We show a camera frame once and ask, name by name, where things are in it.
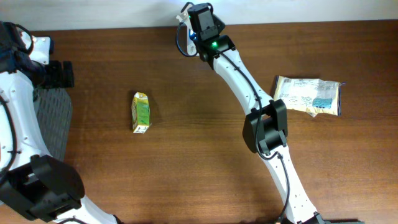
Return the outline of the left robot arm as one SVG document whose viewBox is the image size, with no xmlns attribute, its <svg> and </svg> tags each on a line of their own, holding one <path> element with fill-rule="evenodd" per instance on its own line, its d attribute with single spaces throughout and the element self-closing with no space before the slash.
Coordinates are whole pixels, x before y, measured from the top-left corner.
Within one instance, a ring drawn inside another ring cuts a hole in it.
<svg viewBox="0 0 398 224">
<path fill-rule="evenodd" d="M 1 22 L 1 203 L 26 220 L 118 223 L 66 164 L 72 63 L 51 60 L 53 40 Z"/>
</svg>

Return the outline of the green tea carton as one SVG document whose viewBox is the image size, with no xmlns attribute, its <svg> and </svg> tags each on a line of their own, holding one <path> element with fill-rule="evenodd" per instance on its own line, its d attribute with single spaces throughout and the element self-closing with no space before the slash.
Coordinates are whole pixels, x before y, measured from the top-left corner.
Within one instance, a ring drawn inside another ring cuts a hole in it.
<svg viewBox="0 0 398 224">
<path fill-rule="evenodd" d="M 132 105 L 132 130 L 134 134 L 144 134 L 150 127 L 149 99 L 145 93 L 136 92 Z"/>
</svg>

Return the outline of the yellow snack bag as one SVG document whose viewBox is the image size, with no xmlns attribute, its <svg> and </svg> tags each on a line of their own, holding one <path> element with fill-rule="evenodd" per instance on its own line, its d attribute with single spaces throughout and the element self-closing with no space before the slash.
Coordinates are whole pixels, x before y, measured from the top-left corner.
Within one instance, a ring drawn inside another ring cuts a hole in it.
<svg viewBox="0 0 398 224">
<path fill-rule="evenodd" d="M 276 78 L 274 101 L 282 100 L 288 110 L 341 115 L 341 85 L 319 78 Z"/>
</svg>

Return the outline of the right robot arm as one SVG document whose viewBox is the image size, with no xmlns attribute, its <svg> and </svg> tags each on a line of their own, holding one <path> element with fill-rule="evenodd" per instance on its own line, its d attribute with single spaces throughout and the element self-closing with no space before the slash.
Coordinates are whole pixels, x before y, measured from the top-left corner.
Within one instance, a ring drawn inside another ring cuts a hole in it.
<svg viewBox="0 0 398 224">
<path fill-rule="evenodd" d="M 188 3 L 183 10 L 190 39 L 200 59 L 228 84 L 245 114 L 243 137 L 249 150 L 257 154 L 277 187 L 283 208 L 277 222 L 324 223 L 307 196 L 291 160 L 287 145 L 287 108 L 273 100 L 249 73 L 233 41 L 221 32 L 225 24 L 210 3 Z"/>
</svg>

